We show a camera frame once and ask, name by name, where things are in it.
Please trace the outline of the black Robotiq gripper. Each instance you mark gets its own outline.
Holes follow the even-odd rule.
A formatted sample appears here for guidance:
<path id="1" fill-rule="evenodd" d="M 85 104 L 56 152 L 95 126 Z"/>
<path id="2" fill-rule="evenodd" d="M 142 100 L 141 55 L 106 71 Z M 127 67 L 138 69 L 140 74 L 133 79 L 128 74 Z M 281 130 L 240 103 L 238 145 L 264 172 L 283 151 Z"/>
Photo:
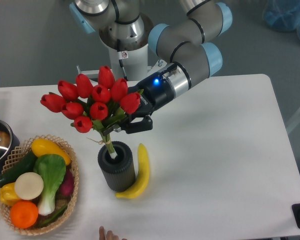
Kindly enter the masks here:
<path id="1" fill-rule="evenodd" d="M 128 93 L 143 90 L 140 95 L 140 105 L 132 114 L 133 117 L 142 117 L 140 121 L 133 122 L 134 118 L 128 117 L 102 131 L 103 136 L 111 132 L 119 133 L 124 131 L 126 134 L 134 134 L 153 129 L 153 120 L 150 115 L 175 98 L 175 92 L 161 72 L 155 72 L 136 85 L 128 88 Z"/>

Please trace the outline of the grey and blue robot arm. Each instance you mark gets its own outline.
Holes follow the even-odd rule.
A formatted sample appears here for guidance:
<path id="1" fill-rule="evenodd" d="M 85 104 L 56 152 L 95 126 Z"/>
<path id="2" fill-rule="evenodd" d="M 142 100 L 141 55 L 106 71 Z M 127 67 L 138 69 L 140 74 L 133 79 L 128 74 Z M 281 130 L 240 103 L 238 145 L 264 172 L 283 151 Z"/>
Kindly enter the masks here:
<path id="1" fill-rule="evenodd" d="M 151 130 L 151 114 L 211 77 L 223 65 L 211 40 L 229 29 L 231 10 L 222 2 L 182 0 L 187 19 L 176 27 L 153 25 L 137 0 L 74 0 L 70 12 L 88 34 L 97 32 L 107 47 L 116 78 L 135 81 L 140 107 L 101 132 Z"/>

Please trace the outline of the person's hand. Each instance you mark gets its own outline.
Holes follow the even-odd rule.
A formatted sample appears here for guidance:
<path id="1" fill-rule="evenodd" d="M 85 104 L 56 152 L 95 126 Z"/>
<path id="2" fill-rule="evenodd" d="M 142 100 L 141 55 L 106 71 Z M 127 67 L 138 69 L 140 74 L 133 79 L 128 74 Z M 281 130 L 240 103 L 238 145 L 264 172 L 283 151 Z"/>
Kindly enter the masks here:
<path id="1" fill-rule="evenodd" d="M 106 231 L 103 226 L 100 226 L 98 229 L 99 240 L 120 240 L 121 238 L 114 234 L 111 230 Z"/>

